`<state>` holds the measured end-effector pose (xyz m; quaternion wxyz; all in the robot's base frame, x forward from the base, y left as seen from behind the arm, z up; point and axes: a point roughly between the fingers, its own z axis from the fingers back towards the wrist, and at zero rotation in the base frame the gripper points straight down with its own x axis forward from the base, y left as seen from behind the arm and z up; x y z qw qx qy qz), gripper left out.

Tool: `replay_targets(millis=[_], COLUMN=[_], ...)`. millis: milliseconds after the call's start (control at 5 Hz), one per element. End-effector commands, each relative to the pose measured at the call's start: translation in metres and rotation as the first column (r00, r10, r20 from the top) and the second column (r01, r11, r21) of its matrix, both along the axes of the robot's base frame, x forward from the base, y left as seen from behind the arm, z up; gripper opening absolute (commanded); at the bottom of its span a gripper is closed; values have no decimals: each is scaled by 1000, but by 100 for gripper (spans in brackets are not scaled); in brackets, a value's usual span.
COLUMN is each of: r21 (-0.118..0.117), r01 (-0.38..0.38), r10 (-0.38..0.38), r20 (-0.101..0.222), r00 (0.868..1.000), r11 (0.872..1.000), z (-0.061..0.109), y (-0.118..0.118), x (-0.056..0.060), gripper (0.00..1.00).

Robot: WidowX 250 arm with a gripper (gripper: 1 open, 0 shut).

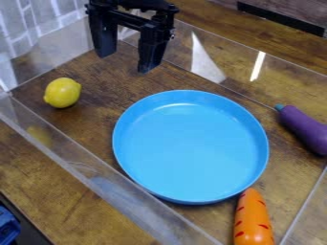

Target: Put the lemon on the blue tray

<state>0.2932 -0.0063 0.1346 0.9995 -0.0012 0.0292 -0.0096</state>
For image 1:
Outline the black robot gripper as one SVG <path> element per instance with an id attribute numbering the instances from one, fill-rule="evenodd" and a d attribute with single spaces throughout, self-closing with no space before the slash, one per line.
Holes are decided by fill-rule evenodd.
<path id="1" fill-rule="evenodd" d="M 88 0 L 85 13 L 96 54 L 116 52 L 117 26 L 140 31 L 137 71 L 146 74 L 162 61 L 178 8 L 166 0 Z"/>

